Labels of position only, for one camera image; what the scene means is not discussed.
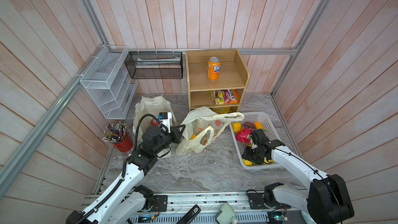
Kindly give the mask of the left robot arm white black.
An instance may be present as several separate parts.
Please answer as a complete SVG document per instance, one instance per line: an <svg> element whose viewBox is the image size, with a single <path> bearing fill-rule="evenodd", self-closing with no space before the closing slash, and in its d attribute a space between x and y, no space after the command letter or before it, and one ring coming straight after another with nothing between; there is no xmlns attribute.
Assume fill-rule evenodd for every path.
<svg viewBox="0 0 398 224"><path fill-rule="evenodd" d="M156 164L162 150L179 144L185 125L171 126L172 114L148 115L158 125L149 126L142 142L123 163L122 172L111 185L83 211L73 211L68 224L126 224L139 211L151 210L153 191L138 183Z"/></svg>

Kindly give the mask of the yellow plastic grocery bag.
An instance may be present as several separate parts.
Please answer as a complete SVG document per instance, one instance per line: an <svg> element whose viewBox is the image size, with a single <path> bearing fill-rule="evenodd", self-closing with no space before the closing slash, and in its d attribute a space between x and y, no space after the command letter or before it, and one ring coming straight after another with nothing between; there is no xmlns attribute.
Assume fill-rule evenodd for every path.
<svg viewBox="0 0 398 224"><path fill-rule="evenodd" d="M183 156L191 152L201 153L218 139L235 118L244 119L244 115L239 112L217 114L206 106L188 112L182 122L186 128L182 134L181 143L176 148L176 154Z"/></svg>

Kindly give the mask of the floral canvas tote bag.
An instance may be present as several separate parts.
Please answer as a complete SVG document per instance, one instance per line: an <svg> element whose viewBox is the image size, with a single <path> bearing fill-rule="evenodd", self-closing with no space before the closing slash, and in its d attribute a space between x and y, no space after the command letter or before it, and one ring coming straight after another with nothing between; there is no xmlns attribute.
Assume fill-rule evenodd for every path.
<svg viewBox="0 0 398 224"><path fill-rule="evenodd" d="M176 127L178 125L173 125L174 113L171 109L171 105L168 101L166 101L162 96L158 96L155 98L146 98L143 97L139 104L136 106L135 117L139 117L139 119L134 120L135 126L135 136L134 136L134 149L132 153L132 157L130 158L130 162L133 161L133 158L136 161L150 161L155 163L157 160L166 157L171 152L171 147L169 145L168 148L162 150L157 155L146 154L141 151L141 146L143 142L143 134L147 130L148 127L152 125L159 126L158 114L160 112L171 112L172 113L172 123L171 127Z"/></svg>

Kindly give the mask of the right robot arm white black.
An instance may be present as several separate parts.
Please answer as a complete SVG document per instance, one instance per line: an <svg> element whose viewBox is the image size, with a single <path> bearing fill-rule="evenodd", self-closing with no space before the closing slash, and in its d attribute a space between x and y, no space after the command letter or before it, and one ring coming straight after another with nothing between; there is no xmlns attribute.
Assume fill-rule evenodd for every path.
<svg viewBox="0 0 398 224"><path fill-rule="evenodd" d="M354 209L345 181L337 174L329 175L298 157L282 141L270 140L264 130L251 130L252 145L242 158L255 165L274 161L294 175L306 188L297 190L287 184L265 186L262 202L277 209L289 205L306 212L317 224L339 224L354 217Z"/></svg>

